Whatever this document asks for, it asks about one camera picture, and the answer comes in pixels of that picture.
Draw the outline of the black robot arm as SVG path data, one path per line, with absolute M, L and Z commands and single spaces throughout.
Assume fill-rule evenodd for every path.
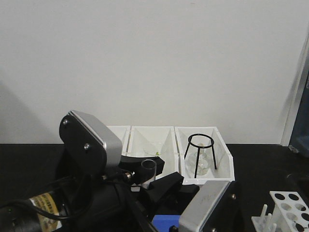
M 160 158 L 67 156 L 51 190 L 0 207 L 3 232 L 153 232 L 167 194 Z

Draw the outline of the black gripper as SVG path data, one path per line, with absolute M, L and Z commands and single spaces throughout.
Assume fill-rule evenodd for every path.
M 156 162 L 156 177 L 165 162 L 160 157 L 121 156 L 120 169 L 109 169 L 103 175 L 91 176 L 80 170 L 59 169 L 59 195 L 66 219 L 61 232 L 152 232 L 154 230 L 143 209 L 131 193 L 132 185 L 141 185 L 144 160 Z M 184 185 L 184 177 L 171 173 L 140 189 L 140 203 L 148 215 L 180 215 L 200 187 Z

